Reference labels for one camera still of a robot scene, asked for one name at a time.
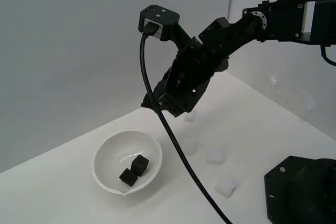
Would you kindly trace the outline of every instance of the white table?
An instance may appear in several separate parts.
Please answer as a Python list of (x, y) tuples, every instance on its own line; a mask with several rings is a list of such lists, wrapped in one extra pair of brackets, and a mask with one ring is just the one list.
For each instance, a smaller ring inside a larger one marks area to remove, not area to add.
[[(196, 107), (196, 121), (167, 115), (178, 140), (193, 137), (188, 159), (229, 219), (267, 223), (264, 175), (289, 155), (336, 159), (336, 142), (227, 73), (217, 74)], [(91, 176), (100, 142), (127, 129), (151, 132), (163, 163), (143, 191), (123, 197)], [(222, 146), (226, 161), (208, 165), (208, 148)], [(227, 174), (238, 181), (229, 199), (213, 190)], [(222, 223), (187, 174), (156, 115), (135, 110), (0, 174), (0, 223)]]

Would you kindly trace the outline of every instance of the black cable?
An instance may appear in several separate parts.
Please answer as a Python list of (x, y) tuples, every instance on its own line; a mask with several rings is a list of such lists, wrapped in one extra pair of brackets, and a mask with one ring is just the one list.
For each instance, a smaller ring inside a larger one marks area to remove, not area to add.
[(186, 159), (180, 145), (178, 144), (178, 141), (173, 133), (173, 131), (171, 130), (169, 124), (167, 123), (167, 120), (165, 119), (165, 117), (163, 116), (160, 108), (159, 108), (159, 104), (156, 101), (156, 98), (153, 94), (151, 85), (149, 83), (148, 80), (148, 76), (147, 76), (147, 71), (146, 71), (146, 66), (145, 66), (145, 57), (144, 57), (144, 51), (145, 51), (145, 41), (148, 38), (148, 35), (143, 33), (142, 34), (142, 38), (141, 38), (141, 42), (140, 42), (140, 66), (141, 66), (141, 74), (142, 74), (142, 78), (143, 78), (143, 82), (145, 84), (146, 90), (147, 90), (147, 94), (148, 97), (153, 105), (153, 108), (155, 110), (155, 112), (157, 113), (161, 123), (163, 124), (165, 130), (167, 131), (168, 136), (170, 137), (177, 153), (179, 154), (182, 163), (184, 164), (185, 168), (187, 169), (187, 171), (189, 172), (190, 176), (192, 177), (192, 179), (195, 181), (196, 185), (198, 186), (198, 188), (201, 190), (202, 194), (205, 196), (205, 198), (209, 201), (209, 203), (211, 204), (211, 206), (215, 209), (215, 211), (218, 213), (218, 215), (222, 218), (223, 221), (225, 221), (227, 224), (232, 224), (232, 222), (225, 216), (225, 214), (221, 211), (221, 209), (217, 206), (216, 202), (212, 199), (212, 197), (210, 196), (210, 194), (206, 191), (206, 189), (204, 188), (204, 186), (202, 185), (201, 181), (198, 179), (198, 177), (196, 176), (195, 172), (193, 171), (193, 169), (191, 168), (188, 160)]
[(327, 57), (327, 52), (325, 51), (325, 46), (321, 46), (321, 55), (322, 55), (322, 58), (323, 58), (327, 63), (329, 63), (330, 65), (336, 67), (336, 62), (335, 62), (335, 61), (332, 61), (331, 59), (329, 59), (329, 58)]

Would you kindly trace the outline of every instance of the white cube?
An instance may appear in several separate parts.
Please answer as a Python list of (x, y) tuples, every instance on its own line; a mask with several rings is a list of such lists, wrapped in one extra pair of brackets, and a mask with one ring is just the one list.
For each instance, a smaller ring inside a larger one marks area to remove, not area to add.
[(219, 147), (212, 147), (209, 149), (206, 156), (208, 164), (221, 165), (224, 162), (224, 151)]
[(218, 179), (215, 185), (215, 191), (223, 195), (225, 198), (229, 198), (236, 187), (237, 182), (233, 178), (223, 175)]
[(192, 110), (190, 113), (184, 113), (185, 122), (194, 122), (196, 117), (196, 111)]
[(181, 148), (186, 156), (192, 156), (198, 150), (198, 141), (193, 138), (187, 138), (183, 141)]

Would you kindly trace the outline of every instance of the black cube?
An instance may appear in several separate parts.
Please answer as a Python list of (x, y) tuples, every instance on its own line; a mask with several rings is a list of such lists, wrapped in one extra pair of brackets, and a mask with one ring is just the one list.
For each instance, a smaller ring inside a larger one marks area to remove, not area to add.
[(148, 166), (148, 163), (149, 163), (149, 160), (147, 158), (141, 155), (138, 155), (135, 158), (135, 160), (133, 160), (132, 162), (131, 170), (138, 176), (141, 176), (145, 172)]
[(123, 171), (119, 178), (121, 179), (121, 181), (129, 186), (133, 186), (138, 179), (137, 175), (128, 168)]

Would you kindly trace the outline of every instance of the robotic arm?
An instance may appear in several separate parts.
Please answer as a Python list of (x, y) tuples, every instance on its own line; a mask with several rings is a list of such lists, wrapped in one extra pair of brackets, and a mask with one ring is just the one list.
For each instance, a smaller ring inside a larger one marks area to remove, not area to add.
[[(310, 33), (304, 33), (307, 3), (315, 2)], [(243, 10), (242, 18), (230, 24), (225, 17), (213, 21), (199, 34), (201, 42), (179, 25), (179, 14), (157, 5), (140, 13), (139, 31), (148, 23), (159, 26), (154, 37), (173, 41), (178, 53), (172, 66), (154, 89), (160, 110), (179, 116), (191, 112), (200, 100), (215, 72), (228, 68), (229, 56), (252, 40), (289, 41), (325, 47), (336, 44), (336, 0), (263, 1), (258, 7)], [(142, 107), (153, 109), (148, 95)]]

